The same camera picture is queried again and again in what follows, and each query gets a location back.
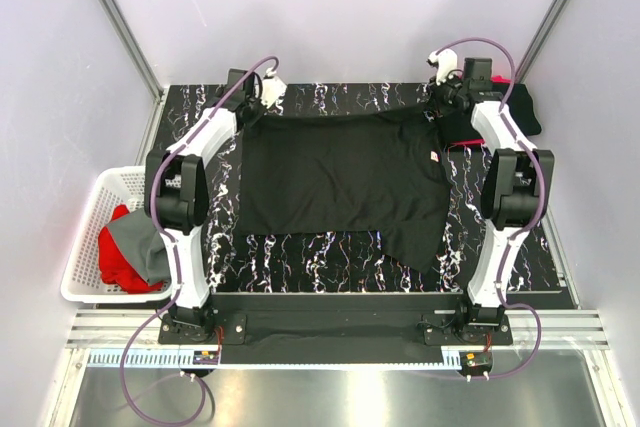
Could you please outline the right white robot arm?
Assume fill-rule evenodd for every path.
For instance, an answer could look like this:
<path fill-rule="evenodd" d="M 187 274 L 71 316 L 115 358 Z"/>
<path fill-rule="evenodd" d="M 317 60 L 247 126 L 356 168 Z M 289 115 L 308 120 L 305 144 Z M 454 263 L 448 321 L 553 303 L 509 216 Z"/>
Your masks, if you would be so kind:
<path fill-rule="evenodd" d="M 555 159 L 539 150 L 513 119 L 506 93 L 493 88 L 492 61 L 467 58 L 462 69 L 451 49 L 432 52 L 434 97 L 470 115 L 471 126 L 491 150 L 492 161 L 481 191 L 485 236 L 478 265 L 452 319 L 441 327 L 463 344 L 486 344 L 505 333 L 507 289 L 517 254 L 529 232 L 544 217 Z"/>

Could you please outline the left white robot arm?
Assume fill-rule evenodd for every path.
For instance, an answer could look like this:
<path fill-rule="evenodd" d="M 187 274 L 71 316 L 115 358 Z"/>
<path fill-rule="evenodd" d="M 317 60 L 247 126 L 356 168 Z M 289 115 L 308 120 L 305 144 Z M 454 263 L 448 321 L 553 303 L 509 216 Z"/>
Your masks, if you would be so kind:
<path fill-rule="evenodd" d="M 203 105 L 186 134 L 146 157 L 144 211 L 163 241 L 171 278 L 171 300 L 160 311 L 162 329 L 196 343 L 208 341 L 216 329 L 201 246 L 210 204 L 206 167 L 263 113 L 261 95 L 258 74 L 231 69 L 225 88 Z"/>

